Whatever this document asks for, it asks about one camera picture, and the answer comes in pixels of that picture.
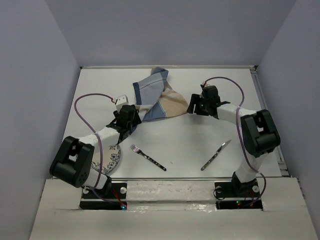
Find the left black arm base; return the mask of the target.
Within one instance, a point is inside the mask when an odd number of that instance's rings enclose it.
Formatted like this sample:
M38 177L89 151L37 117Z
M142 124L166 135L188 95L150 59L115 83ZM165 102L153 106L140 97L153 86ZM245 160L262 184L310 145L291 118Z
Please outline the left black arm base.
M84 188L81 193L79 208L82 210L125 211L128 207L127 190L128 183L125 181L113 182L107 194Z

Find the silver fork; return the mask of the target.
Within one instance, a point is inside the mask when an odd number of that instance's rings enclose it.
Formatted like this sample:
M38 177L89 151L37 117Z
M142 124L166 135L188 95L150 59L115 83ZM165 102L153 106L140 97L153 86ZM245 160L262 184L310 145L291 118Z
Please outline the silver fork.
M157 161L155 161L153 158L151 158L150 156L148 156L147 154L145 154L140 148L138 148L137 146L135 146L134 144L132 144L130 146L130 148L137 153L138 155L143 156L145 159L147 159L148 161L150 161L151 163L153 163L154 165L156 165L158 168L160 168L163 171L167 171L167 169L161 165L160 163L158 163Z

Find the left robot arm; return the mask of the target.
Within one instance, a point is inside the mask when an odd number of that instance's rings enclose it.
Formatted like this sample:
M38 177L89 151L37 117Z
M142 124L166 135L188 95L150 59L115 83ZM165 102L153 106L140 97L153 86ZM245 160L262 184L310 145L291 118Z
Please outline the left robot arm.
M91 168L95 152L123 142L142 121L135 105L123 105L113 112L115 119L102 130L81 138L66 137L53 159L49 173L75 188L88 188L104 198L110 194L112 179Z

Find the blue floral ceramic plate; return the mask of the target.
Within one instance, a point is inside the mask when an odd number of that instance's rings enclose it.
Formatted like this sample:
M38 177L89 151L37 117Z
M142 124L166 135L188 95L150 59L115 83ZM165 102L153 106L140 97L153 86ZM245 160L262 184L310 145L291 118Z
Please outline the blue floral ceramic plate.
M104 175L109 175L118 165L121 159L121 148L119 144L111 145L105 147L102 151L103 160L102 160L102 171L101 173ZM96 170L97 172L100 170L100 161L101 156L97 151L94 153L91 163L91 169Z

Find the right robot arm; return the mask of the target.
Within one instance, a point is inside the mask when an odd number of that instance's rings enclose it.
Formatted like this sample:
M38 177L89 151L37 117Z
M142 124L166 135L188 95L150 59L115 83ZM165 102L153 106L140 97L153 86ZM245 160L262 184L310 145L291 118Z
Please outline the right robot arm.
M235 124L243 157L230 182L218 186L220 199L244 198L258 186L257 175L264 176L260 167L268 154L281 143L271 113L247 110L228 101L221 101L215 86L203 86L201 94L192 94L189 114L211 116Z

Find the silver table knife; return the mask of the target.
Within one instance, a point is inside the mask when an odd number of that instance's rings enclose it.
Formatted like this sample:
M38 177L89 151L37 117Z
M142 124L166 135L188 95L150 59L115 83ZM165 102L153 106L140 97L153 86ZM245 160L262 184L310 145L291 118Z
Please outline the silver table knife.
M231 142L232 140L228 140L226 142L224 142L216 151L215 154L201 167L201 171L204 171L210 164L211 162L213 162L217 156L226 148L226 146L228 146L228 144Z

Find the blue beige plaid cloth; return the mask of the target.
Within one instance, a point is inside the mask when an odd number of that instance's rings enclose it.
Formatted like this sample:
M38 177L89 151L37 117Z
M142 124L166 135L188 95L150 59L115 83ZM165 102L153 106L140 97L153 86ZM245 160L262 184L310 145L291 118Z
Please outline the blue beige plaid cloth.
M136 108L142 122L173 118L187 113L186 99L167 81L169 71L156 67L147 78L134 82Z

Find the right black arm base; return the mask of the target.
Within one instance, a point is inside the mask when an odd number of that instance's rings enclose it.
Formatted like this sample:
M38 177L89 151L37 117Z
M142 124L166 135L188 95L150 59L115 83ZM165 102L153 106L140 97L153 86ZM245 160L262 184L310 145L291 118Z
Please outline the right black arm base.
M262 201L255 201L260 195L257 180L249 183L240 192L236 192L231 181L218 181L214 183L212 193L216 199L217 210L263 209Z

